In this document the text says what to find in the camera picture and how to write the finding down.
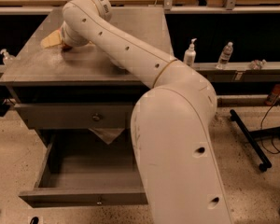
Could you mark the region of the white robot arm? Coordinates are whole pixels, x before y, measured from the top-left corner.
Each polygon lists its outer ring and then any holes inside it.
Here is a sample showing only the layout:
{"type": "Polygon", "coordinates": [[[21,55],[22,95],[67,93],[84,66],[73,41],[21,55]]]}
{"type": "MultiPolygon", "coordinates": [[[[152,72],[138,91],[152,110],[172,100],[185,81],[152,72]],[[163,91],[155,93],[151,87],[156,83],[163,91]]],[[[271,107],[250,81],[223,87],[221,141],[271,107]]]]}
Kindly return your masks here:
{"type": "Polygon", "coordinates": [[[217,110],[210,82],[176,57],[110,24],[108,0],[72,0],[43,47],[89,42],[149,90],[131,117],[133,151],[154,224],[233,224],[209,125],[217,110]]]}

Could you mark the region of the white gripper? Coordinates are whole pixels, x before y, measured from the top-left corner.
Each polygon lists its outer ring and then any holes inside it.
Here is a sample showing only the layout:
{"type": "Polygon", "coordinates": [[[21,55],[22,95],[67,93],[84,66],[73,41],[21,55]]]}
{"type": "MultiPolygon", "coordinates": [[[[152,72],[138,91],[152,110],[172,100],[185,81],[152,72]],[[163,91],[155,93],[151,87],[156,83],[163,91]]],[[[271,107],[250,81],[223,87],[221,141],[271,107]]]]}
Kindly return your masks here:
{"type": "Polygon", "coordinates": [[[90,40],[87,39],[83,32],[64,22],[59,30],[55,30],[40,42],[43,49],[61,45],[62,42],[69,47],[86,46],[90,40]]]}

